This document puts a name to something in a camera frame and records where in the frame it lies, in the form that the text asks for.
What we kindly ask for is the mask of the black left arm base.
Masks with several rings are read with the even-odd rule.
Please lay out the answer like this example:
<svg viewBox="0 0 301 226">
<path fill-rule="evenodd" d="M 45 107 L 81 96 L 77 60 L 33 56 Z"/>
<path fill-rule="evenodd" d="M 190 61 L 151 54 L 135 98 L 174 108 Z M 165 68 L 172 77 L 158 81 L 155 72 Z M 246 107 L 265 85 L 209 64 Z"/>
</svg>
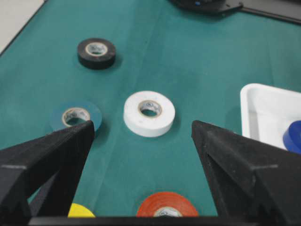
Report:
<svg viewBox="0 0 301 226">
<path fill-rule="evenodd" d="M 301 23 L 299 0 L 172 0 L 171 3 L 184 10 L 208 15 L 240 10 L 295 24 Z"/>
</svg>

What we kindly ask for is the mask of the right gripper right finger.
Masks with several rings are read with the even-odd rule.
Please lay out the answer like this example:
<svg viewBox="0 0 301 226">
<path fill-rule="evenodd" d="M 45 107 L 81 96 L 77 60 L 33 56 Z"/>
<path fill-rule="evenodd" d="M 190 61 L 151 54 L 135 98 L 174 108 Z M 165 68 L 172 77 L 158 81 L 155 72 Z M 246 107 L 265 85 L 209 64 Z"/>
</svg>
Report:
<svg viewBox="0 0 301 226">
<path fill-rule="evenodd" d="M 220 217 L 300 225 L 299 154 L 203 121 L 193 121 L 191 128 Z"/>
</svg>

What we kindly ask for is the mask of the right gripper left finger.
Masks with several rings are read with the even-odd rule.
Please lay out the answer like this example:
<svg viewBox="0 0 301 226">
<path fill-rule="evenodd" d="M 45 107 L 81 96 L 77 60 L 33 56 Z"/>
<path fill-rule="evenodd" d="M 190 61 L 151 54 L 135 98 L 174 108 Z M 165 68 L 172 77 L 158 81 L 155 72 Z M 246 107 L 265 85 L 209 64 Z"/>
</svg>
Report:
<svg viewBox="0 0 301 226">
<path fill-rule="evenodd" d="M 92 121 L 0 152 L 0 223 L 67 216 L 95 138 Z"/>
</svg>

